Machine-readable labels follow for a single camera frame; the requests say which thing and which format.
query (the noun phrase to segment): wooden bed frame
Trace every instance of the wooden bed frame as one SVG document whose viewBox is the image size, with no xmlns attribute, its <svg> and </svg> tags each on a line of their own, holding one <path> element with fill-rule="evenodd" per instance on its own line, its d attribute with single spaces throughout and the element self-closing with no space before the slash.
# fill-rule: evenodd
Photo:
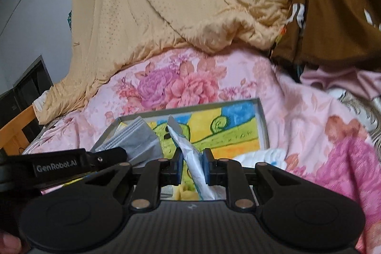
<svg viewBox="0 0 381 254">
<path fill-rule="evenodd" d="M 0 129 L 0 148 L 7 155 L 19 155 L 30 144 L 22 129 L 36 118 L 33 106 L 29 106 Z"/>
</svg>

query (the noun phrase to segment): pink floral bedsheet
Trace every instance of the pink floral bedsheet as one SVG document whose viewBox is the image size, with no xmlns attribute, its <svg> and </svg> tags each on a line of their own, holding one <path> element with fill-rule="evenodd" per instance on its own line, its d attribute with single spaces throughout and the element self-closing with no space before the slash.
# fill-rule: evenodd
<svg viewBox="0 0 381 254">
<path fill-rule="evenodd" d="M 381 253 L 381 170 L 367 132 L 336 99 L 295 83 L 243 44 L 214 56 L 170 50 L 119 72 L 31 152 L 89 150 L 121 115 L 250 97 L 261 99 L 271 147 L 287 150 L 287 170 L 361 204 L 366 227 L 357 249 Z"/>
</svg>

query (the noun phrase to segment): beige quilt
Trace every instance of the beige quilt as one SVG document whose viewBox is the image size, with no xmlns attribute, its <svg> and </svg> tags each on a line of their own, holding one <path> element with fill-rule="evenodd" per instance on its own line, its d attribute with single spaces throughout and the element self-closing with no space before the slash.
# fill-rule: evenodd
<svg viewBox="0 0 381 254">
<path fill-rule="evenodd" d="M 72 60 L 36 116 L 46 124 L 83 107 L 122 67 L 165 49 L 216 53 L 234 38 L 267 50 L 289 0 L 73 0 Z"/>
</svg>

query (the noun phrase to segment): human hand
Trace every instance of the human hand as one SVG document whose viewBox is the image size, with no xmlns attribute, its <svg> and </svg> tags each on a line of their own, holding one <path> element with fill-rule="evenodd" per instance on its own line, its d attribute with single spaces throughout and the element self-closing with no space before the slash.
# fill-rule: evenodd
<svg viewBox="0 0 381 254">
<path fill-rule="evenodd" d="M 21 249 L 19 238 L 0 231 L 0 254 L 19 254 Z"/>
</svg>

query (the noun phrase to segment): colorful blanket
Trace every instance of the colorful blanket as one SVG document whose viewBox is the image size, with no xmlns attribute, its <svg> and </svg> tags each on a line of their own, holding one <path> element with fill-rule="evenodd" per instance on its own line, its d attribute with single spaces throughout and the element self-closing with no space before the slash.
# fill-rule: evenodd
<svg viewBox="0 0 381 254">
<path fill-rule="evenodd" d="M 243 44 L 212 57 L 170 50 L 120 71 L 31 152 L 90 150 L 120 115 L 250 97 L 261 99 L 271 148 L 286 150 L 287 170 L 356 200 L 366 215 L 357 248 L 381 253 L 381 169 L 368 133 L 338 100 L 295 83 Z"/>
<path fill-rule="evenodd" d="M 292 0 L 272 57 L 381 70 L 381 0 Z"/>
</svg>

